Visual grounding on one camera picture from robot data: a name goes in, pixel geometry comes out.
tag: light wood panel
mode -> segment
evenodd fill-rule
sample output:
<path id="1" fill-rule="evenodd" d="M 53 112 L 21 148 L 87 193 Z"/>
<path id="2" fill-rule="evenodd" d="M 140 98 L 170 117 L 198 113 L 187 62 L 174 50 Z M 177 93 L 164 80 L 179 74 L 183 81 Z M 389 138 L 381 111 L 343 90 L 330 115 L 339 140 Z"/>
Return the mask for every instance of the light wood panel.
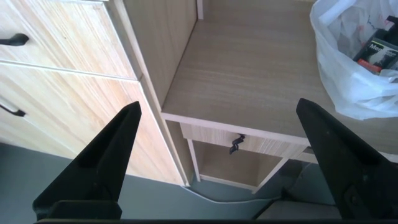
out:
<path id="1" fill-rule="evenodd" d="M 231 147 L 232 142 L 240 137 L 237 133 L 224 131 L 214 128 L 180 123 L 184 138 L 195 141 L 217 144 L 220 146 Z M 272 139 L 260 138 L 246 135 L 244 142 L 239 144 L 239 149 L 268 154 L 271 156 L 286 157 L 295 159 L 306 146 L 289 142 L 277 141 Z"/>
<path id="2" fill-rule="evenodd" d="M 75 153 L 48 134 L 21 118 L 0 108 L 0 141 L 56 156 L 74 158 Z"/>
<path id="3" fill-rule="evenodd" d="M 103 2 L 7 0 L 0 8 L 0 38 L 29 37 L 0 45 L 0 60 L 137 80 Z"/>
<path id="4" fill-rule="evenodd" d="M 196 1 L 136 0 L 124 5 L 135 33 L 129 34 L 132 44 L 142 53 L 141 70 L 162 106 L 197 19 Z"/>
<path id="5" fill-rule="evenodd" d="M 318 73 L 310 8 L 310 2 L 273 1 L 269 10 L 258 9 L 264 22 L 253 26 L 198 21 L 165 100 L 164 118 L 309 146 L 295 112 L 306 98 L 378 151 L 398 154 L 398 118 L 358 121 L 335 111 Z"/>
<path id="6" fill-rule="evenodd" d="M 191 139 L 187 139 L 188 142 L 188 146 L 189 146 L 189 151 L 192 157 L 192 162 L 193 162 L 193 168 L 195 170 L 195 175 L 197 177 L 197 181 L 200 182 L 200 173 L 199 173 L 199 165 L 202 163 L 202 159 L 203 159 L 203 154 L 199 153 L 196 154 L 195 152 L 195 148 L 193 146 L 193 141 Z"/>
<path id="7" fill-rule="evenodd" d="M 195 170 L 188 142 L 182 137 L 181 128 L 177 122 L 167 121 L 167 128 L 169 129 L 171 140 L 178 155 L 178 160 L 181 162 L 182 170 L 184 175 L 186 175 L 189 184 L 193 179 Z"/>
<path id="8" fill-rule="evenodd" d="M 0 89 L 29 122 L 75 154 L 123 106 L 139 101 L 142 117 L 127 173 L 184 184 L 139 83 L 2 64 Z"/>
<path id="9" fill-rule="evenodd" d="M 252 190 L 256 193 L 288 159 L 249 151 L 229 154 L 229 148 L 193 141 L 200 157 L 200 178 Z"/>

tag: black metal handle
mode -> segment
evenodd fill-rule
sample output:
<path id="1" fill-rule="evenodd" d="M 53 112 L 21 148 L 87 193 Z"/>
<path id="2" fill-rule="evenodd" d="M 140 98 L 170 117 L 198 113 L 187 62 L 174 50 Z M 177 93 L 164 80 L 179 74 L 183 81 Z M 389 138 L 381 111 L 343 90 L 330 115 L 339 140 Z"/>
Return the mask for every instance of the black metal handle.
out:
<path id="1" fill-rule="evenodd" d="M 6 107 L 3 107 L 2 105 L 0 105 L 0 108 L 4 109 L 5 111 L 7 111 L 8 113 L 15 115 L 15 116 L 20 116 L 21 118 L 23 118 L 25 116 L 25 112 L 21 111 L 21 110 L 17 110 L 16 112 L 13 112 L 9 109 L 7 109 Z"/>
<path id="2" fill-rule="evenodd" d="M 232 147 L 230 147 L 229 149 L 229 154 L 231 155 L 234 151 L 238 151 L 239 150 L 239 143 L 243 142 L 244 139 L 244 134 L 239 134 L 241 137 L 235 139 L 234 141 L 232 141 Z"/>
<path id="3" fill-rule="evenodd" d="M 0 39 L 0 45 L 8 45 L 8 46 L 22 46 L 25 45 L 29 40 L 29 37 L 25 34 L 16 34 L 13 35 L 10 39 Z"/>

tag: floor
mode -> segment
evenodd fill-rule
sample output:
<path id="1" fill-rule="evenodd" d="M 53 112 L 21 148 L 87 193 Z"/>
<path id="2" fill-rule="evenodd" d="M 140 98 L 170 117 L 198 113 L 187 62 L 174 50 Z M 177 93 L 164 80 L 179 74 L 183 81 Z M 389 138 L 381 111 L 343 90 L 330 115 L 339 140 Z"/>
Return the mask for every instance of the floor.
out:
<path id="1" fill-rule="evenodd" d="M 32 202 L 71 160 L 0 144 L 0 220 L 2 223 L 33 223 Z M 119 198 L 122 218 L 138 219 L 250 219 L 282 187 L 303 202 L 333 205 L 328 186 L 316 164 L 289 161 L 253 195 L 244 190 L 209 181 L 193 181 L 191 189 L 222 202 L 213 203 L 177 185 L 127 176 Z"/>

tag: white plastic bag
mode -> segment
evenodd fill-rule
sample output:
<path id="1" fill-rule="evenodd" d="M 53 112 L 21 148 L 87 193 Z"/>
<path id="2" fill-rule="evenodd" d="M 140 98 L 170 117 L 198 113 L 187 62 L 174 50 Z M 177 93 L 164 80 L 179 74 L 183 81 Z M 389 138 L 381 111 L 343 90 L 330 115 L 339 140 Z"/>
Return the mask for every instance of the white plastic bag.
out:
<path id="1" fill-rule="evenodd" d="M 312 7 L 321 80 L 343 115 L 398 116 L 398 71 L 374 75 L 352 60 L 376 29 L 392 26 L 388 16 L 398 16 L 398 0 L 318 0 Z"/>

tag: black clamp jaw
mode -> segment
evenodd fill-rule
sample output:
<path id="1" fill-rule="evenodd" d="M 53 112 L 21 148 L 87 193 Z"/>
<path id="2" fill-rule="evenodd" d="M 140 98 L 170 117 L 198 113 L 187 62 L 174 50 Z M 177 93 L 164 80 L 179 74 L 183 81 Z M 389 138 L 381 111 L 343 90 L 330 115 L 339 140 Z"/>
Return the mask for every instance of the black clamp jaw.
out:
<path id="1" fill-rule="evenodd" d="M 140 118 L 138 101 L 125 106 L 34 200 L 37 221 L 119 220 L 119 194 Z"/>
<path id="2" fill-rule="evenodd" d="M 296 112 L 344 219 L 398 218 L 398 169 L 322 107 Z"/>

